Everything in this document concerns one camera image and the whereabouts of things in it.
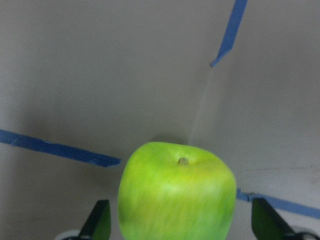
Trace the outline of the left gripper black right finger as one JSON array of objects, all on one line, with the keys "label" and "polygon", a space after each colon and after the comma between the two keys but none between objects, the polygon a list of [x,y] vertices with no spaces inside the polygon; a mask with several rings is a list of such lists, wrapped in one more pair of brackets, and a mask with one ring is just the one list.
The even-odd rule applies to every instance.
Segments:
[{"label": "left gripper black right finger", "polygon": [[295,240],[296,233],[261,197],[254,198],[251,206],[251,229],[257,240]]}]

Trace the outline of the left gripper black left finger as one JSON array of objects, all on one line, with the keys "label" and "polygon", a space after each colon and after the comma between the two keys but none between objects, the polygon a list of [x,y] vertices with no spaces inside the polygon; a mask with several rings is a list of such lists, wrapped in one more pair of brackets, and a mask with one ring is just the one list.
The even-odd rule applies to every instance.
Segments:
[{"label": "left gripper black left finger", "polygon": [[109,200],[98,200],[80,230],[78,240],[109,240],[111,209]]}]

